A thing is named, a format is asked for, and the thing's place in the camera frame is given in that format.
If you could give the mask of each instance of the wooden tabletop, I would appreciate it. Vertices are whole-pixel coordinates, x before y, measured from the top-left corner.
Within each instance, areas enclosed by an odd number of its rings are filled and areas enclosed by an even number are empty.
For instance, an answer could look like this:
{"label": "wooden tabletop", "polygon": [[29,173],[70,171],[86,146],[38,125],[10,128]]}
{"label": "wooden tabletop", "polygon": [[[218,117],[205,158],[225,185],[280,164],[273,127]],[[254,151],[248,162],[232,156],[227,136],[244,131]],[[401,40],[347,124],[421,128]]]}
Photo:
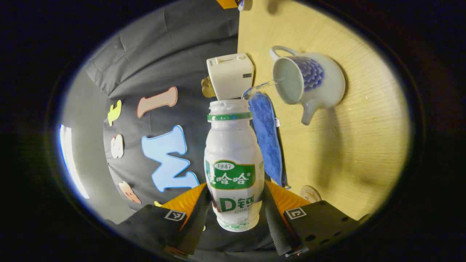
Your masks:
{"label": "wooden tabletop", "polygon": [[285,104],[274,87],[263,89],[281,123],[290,190],[313,186],[353,219],[373,213],[409,153],[408,108],[395,74],[370,43],[326,14],[291,0],[253,1],[240,14],[238,52],[255,64],[255,84],[272,79],[273,45],[329,56],[347,83],[343,100],[318,110],[309,126],[301,124],[302,106]]}

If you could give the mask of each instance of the plastic bottle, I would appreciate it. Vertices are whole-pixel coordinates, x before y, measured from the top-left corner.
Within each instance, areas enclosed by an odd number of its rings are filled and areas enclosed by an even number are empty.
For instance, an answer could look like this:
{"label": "plastic bottle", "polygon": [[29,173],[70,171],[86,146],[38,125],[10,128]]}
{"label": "plastic bottle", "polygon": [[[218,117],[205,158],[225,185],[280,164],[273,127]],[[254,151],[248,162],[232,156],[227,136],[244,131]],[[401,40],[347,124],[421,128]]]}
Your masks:
{"label": "plastic bottle", "polygon": [[219,225],[232,232],[252,229],[259,221],[264,163],[247,100],[210,103],[204,169]]}

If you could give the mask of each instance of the round coaster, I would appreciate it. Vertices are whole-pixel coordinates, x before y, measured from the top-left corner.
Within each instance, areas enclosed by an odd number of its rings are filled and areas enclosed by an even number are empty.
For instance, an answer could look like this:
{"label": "round coaster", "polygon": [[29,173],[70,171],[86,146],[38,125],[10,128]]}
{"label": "round coaster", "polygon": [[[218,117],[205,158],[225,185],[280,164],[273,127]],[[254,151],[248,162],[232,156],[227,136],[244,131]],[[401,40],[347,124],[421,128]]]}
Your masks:
{"label": "round coaster", "polygon": [[319,192],[312,186],[303,186],[299,195],[311,203],[315,203],[322,200]]}

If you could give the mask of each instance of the gold object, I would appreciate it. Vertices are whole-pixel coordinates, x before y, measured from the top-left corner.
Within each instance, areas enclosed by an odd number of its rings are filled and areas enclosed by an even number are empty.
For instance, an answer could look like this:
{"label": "gold object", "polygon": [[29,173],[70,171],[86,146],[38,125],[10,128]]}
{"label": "gold object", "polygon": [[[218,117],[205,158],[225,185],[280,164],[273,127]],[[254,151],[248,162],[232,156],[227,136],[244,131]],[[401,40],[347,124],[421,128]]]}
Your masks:
{"label": "gold object", "polygon": [[215,97],[215,91],[213,90],[212,82],[210,81],[210,76],[202,79],[201,81],[202,86],[202,94],[207,97]]}
{"label": "gold object", "polygon": [[312,186],[303,186],[301,188],[300,196],[311,203],[316,203],[322,200],[319,192]]}

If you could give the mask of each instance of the yellow letter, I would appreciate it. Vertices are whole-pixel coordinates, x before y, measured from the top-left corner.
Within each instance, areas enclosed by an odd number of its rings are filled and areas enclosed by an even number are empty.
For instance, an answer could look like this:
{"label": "yellow letter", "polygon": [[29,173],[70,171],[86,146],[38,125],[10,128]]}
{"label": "yellow letter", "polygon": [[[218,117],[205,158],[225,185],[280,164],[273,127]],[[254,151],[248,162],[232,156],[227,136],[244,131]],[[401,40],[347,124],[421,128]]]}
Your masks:
{"label": "yellow letter", "polygon": [[113,105],[110,106],[110,111],[107,114],[107,119],[109,121],[109,126],[113,125],[113,121],[117,120],[120,117],[121,113],[121,100],[116,102],[116,107],[113,108]]}

